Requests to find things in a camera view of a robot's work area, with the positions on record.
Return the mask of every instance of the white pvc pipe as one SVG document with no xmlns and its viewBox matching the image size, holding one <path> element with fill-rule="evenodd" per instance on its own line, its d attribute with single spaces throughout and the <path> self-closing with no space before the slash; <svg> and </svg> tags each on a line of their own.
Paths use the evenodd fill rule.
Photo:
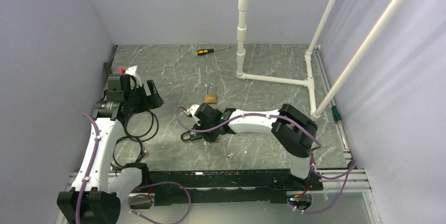
<svg viewBox="0 0 446 224">
<path fill-rule="evenodd" d="M 299 85 L 299 86 L 307 86 L 307 80 L 297 80 L 297 79 L 289 79 L 289 78 L 276 78 L 270 76 L 261 76 L 254 74 L 243 74 L 242 79 L 252 79 L 252 80 L 262 80 L 268 82 L 275 83 L 283 83 L 283 84 L 291 84 L 291 85 Z"/>
<path fill-rule="evenodd" d="M 323 27 L 325 26 L 325 22 L 327 22 L 327 18 L 330 15 L 331 9 L 333 8 L 335 2 L 336 0 L 328 0 L 327 7 L 325 8 L 321 21 L 319 22 L 319 26 L 316 29 L 315 35 L 313 36 L 313 39 L 311 40 L 310 46 L 308 46 L 308 50 L 305 52 L 305 55 L 311 56 L 311 54 L 313 53 L 313 49 L 319 39 Z"/>
<path fill-rule="evenodd" d="M 339 88 L 344 84 L 344 82 L 347 80 L 347 78 L 350 76 L 352 71 L 356 68 L 358 63 L 361 61 L 363 56 L 366 54 L 370 46 L 373 44 L 373 42 L 377 39 L 377 37 L 381 34 L 387 23 L 390 21 L 390 19 L 394 16 L 394 14 L 397 12 L 398 8 L 401 6 L 401 4 L 404 2 L 404 0 L 390 0 L 389 4 L 386 6 L 384 11 L 379 16 L 378 20 L 375 22 L 375 24 L 372 26 L 372 29 L 369 31 L 365 39 L 362 41 L 359 48 L 356 50 L 353 57 L 350 59 L 350 62 L 347 64 L 347 66 L 342 71 L 341 75 L 339 75 L 338 79 L 335 81 L 331 89 L 328 91 L 327 95 L 325 95 L 325 98 L 322 100 L 319 107 L 316 109 L 316 111 L 311 114 L 311 119 L 316 120 L 320 117 L 322 111 L 325 109 L 325 107 L 330 103 L 331 99 L 335 96 L 335 94 L 338 92 Z"/>
<path fill-rule="evenodd" d="M 311 55 L 305 56 L 307 63 L 307 88 L 310 95 L 310 114 L 316 111 L 316 95 L 315 95 L 315 79 L 313 78 L 313 70 L 311 68 Z"/>
<path fill-rule="evenodd" d="M 248 9 L 248 0 L 238 0 L 238 26 L 237 26 L 237 71 L 236 76 L 240 78 L 243 73 L 243 61 L 245 60 L 246 50 L 244 49 L 246 36 L 246 10 Z"/>
</svg>

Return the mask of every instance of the red wire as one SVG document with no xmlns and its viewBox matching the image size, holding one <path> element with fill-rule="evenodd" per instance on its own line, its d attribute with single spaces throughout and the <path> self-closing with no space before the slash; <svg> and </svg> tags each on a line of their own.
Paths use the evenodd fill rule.
<svg viewBox="0 0 446 224">
<path fill-rule="evenodd" d="M 297 195 L 295 195 L 295 197 L 297 197 L 297 198 L 303 197 L 309 189 L 310 189 L 310 185 L 307 186 L 307 188 L 305 189 L 305 191 L 303 191 L 303 193 L 297 194 Z"/>
<path fill-rule="evenodd" d="M 149 198 L 150 202 L 153 202 L 152 198 L 150 197 L 150 194 L 152 193 L 152 191 L 153 191 L 153 187 L 150 187 L 149 195 L 148 195 L 148 198 Z"/>
</svg>

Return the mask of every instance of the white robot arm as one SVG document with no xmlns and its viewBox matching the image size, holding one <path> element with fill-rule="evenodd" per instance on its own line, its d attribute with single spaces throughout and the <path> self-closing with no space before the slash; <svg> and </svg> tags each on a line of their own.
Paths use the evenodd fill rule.
<svg viewBox="0 0 446 224">
<path fill-rule="evenodd" d="M 292 105 L 284 104 L 280 109 L 262 112 L 227 108 L 222 113 L 203 103 L 192 105 L 185 114 L 194 119 L 195 125 L 188 128 L 180 122 L 188 129 L 181 135 L 182 141 L 204 138 L 215 142 L 219 135 L 243 132 L 271 134 L 292 155 L 291 174 L 301 180 L 308 178 L 313 140 L 307 134 L 314 138 L 317 125 Z"/>
<path fill-rule="evenodd" d="M 125 120 L 164 103 L 153 80 L 143 85 L 136 69 L 135 66 L 126 74 L 109 75 L 107 99 L 96 102 L 91 116 L 85 115 L 92 122 L 92 130 L 84 160 L 70 191 L 60 192 L 57 198 L 57 205 L 70 224 L 115 224 L 121 203 L 130 192 L 141 184 L 149 184 L 149 170 L 142 163 L 124 165 L 119 176 L 108 182 L 116 142 L 125 134 Z"/>
</svg>

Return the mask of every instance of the marble floor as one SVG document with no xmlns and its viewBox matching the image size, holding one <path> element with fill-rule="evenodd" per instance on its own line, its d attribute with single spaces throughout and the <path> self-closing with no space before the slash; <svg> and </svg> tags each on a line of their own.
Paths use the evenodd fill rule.
<svg viewBox="0 0 446 224">
<path fill-rule="evenodd" d="M 180 134 L 185 130 L 177 123 L 175 109 L 201 104 L 206 84 L 217 87 L 218 104 L 224 110 L 234 107 L 245 111 L 278 109 L 289 103 L 309 116 L 308 90 L 302 86 L 241 80 L 235 77 L 236 45 L 206 56 L 196 56 L 201 48 L 219 48 L 228 45 L 120 45 L 112 70 L 119 66 L 138 65 L 143 81 L 153 79 L 160 96 L 165 101 L 153 112 L 159 119 L 159 132 L 145 142 L 148 155 L 142 162 L 150 170 L 232 170 L 290 168 L 291 159 L 273 135 L 242 133 L 219 136 L 218 142 L 204 140 L 185 143 Z M 303 58 L 307 45 L 247 44 L 244 70 L 249 74 L 305 79 L 306 64 Z M 313 58 L 313 75 L 316 85 L 316 102 L 325 95 L 321 71 Z M 180 119 L 192 127 L 194 121 L 181 114 Z M 148 113 L 134 115 L 129 121 L 129 131 L 142 134 L 150 126 Z M 322 113 L 317 138 L 322 148 L 315 152 L 319 168 L 344 168 L 343 146 L 338 137 L 330 108 Z M 124 141 L 116 146 L 118 162 L 135 160 L 139 146 Z"/>
</svg>

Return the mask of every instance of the white wall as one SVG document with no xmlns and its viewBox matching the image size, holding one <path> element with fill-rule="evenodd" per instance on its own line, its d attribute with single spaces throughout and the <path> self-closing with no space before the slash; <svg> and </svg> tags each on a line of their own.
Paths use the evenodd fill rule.
<svg viewBox="0 0 446 224">
<path fill-rule="evenodd" d="M 54 223 L 112 43 L 89 0 L 0 0 L 0 219 Z"/>
<path fill-rule="evenodd" d="M 238 0 L 91 0 L 115 44 L 236 43 Z M 310 43 L 328 0 L 250 0 L 247 43 Z"/>
<path fill-rule="evenodd" d="M 345 0 L 322 41 L 330 83 L 389 0 Z M 407 0 L 335 99 L 384 223 L 446 220 L 446 0 Z"/>
</svg>

